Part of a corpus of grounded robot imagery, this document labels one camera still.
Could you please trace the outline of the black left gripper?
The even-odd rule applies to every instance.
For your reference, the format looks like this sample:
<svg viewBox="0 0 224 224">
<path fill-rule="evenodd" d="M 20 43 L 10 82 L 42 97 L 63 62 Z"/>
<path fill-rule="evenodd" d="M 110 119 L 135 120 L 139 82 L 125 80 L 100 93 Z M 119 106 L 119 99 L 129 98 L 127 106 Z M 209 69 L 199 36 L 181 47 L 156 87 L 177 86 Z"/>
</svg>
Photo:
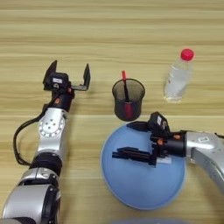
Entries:
<svg viewBox="0 0 224 224">
<path fill-rule="evenodd" d="M 56 67 L 57 67 L 57 61 L 55 60 L 45 72 L 45 77 L 43 79 L 44 90 L 52 92 L 52 99 L 54 99 L 54 102 L 52 102 L 51 104 L 49 103 L 45 104 L 43 110 L 46 110 L 47 108 L 56 108 L 56 109 L 64 109 L 66 112 L 68 112 L 70 110 L 72 100 L 75 97 L 75 91 L 88 90 L 90 84 L 90 68 L 89 65 L 86 65 L 85 67 L 83 74 L 84 85 L 75 86 L 69 84 L 67 91 L 58 95 L 58 91 L 56 89 L 51 88 L 50 85 L 48 84 L 50 74 L 56 71 Z"/>
</svg>

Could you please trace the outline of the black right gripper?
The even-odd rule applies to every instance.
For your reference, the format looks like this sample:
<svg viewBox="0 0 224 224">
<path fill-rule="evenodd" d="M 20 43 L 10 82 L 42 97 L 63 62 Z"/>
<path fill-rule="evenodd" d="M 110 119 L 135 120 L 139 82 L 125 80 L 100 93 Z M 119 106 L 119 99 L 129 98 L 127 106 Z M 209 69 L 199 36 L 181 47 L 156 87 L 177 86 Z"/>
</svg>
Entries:
<svg viewBox="0 0 224 224">
<path fill-rule="evenodd" d="M 128 128 L 136 131 L 147 132 L 150 130 L 147 122 L 130 122 Z M 168 134 L 151 133 L 150 135 L 152 154 L 138 148 L 123 147 L 112 152 L 113 158 L 130 159 L 133 161 L 144 162 L 156 166 L 158 158 L 166 158 L 169 155 L 177 157 L 186 156 L 186 133 L 170 132 Z"/>
</svg>

